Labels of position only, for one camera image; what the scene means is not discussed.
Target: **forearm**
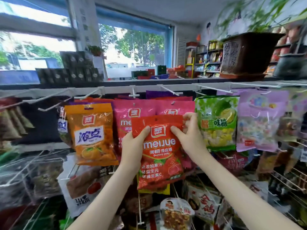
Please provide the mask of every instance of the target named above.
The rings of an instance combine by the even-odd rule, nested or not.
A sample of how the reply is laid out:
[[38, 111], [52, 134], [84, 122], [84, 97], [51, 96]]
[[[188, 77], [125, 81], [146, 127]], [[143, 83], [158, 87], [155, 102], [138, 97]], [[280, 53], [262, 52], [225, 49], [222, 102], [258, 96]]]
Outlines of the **forearm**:
[[120, 165], [95, 200], [68, 230], [107, 230], [135, 175], [135, 169]]
[[251, 191], [217, 162], [207, 150], [202, 150], [197, 155], [198, 158], [193, 160], [225, 196], [249, 230], [301, 229]]

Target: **green candy bag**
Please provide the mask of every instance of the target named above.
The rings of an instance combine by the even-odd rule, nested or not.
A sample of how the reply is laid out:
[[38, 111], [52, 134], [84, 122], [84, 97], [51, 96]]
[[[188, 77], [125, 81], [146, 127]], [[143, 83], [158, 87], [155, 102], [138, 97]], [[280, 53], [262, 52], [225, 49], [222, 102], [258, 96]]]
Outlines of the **green candy bag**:
[[195, 99], [198, 126], [211, 151], [236, 150], [237, 107], [240, 96], [204, 96]]

